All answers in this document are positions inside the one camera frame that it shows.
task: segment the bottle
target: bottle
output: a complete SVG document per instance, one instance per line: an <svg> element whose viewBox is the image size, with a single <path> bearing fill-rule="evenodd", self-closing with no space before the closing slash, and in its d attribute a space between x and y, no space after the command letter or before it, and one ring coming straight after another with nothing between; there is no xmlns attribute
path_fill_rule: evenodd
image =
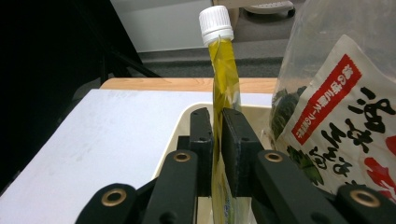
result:
<svg viewBox="0 0 396 224"><path fill-rule="evenodd" d="M212 209L214 223L235 223L248 216L249 200L232 197L221 157L221 111L224 107L241 110L239 76L233 55L233 28L225 6L204 9L199 15L202 38L208 47L213 80L213 172Z"/></svg>

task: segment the plastic bag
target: plastic bag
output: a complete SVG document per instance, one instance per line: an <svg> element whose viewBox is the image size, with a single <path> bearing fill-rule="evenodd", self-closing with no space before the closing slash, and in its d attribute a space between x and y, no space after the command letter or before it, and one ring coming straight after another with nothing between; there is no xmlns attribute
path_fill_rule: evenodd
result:
<svg viewBox="0 0 396 224"><path fill-rule="evenodd" d="M273 148L313 184L366 185L396 202L396 2L307 0L270 118Z"/></svg>

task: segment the white bottle cap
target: white bottle cap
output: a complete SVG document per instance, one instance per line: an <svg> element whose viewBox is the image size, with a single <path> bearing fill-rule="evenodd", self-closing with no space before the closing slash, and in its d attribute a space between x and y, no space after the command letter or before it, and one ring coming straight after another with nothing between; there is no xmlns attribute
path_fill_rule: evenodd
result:
<svg viewBox="0 0 396 224"><path fill-rule="evenodd" d="M202 39L207 47L209 43L220 38L233 40L233 27L225 6L209 7L199 14Z"/></svg>

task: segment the red label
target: red label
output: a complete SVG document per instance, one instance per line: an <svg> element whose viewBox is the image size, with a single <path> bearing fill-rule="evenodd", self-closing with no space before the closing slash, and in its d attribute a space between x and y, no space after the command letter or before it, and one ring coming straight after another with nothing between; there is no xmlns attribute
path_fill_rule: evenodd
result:
<svg viewBox="0 0 396 224"><path fill-rule="evenodd" d="M291 130L303 145L319 124L332 112L361 78L361 72L346 54L309 99Z"/></svg>

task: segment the plastic bottle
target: plastic bottle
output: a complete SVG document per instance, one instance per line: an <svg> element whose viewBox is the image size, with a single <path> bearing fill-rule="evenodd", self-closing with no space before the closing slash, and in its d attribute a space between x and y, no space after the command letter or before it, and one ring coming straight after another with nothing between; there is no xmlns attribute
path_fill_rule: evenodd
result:
<svg viewBox="0 0 396 224"><path fill-rule="evenodd" d="M212 173L214 223L235 223L248 215L249 202L246 198L232 197L220 153L222 108L241 109L239 77L233 56L233 28L228 10L224 6L214 6L203 10L199 20L202 38L209 49L215 74L213 81L215 146Z"/></svg>

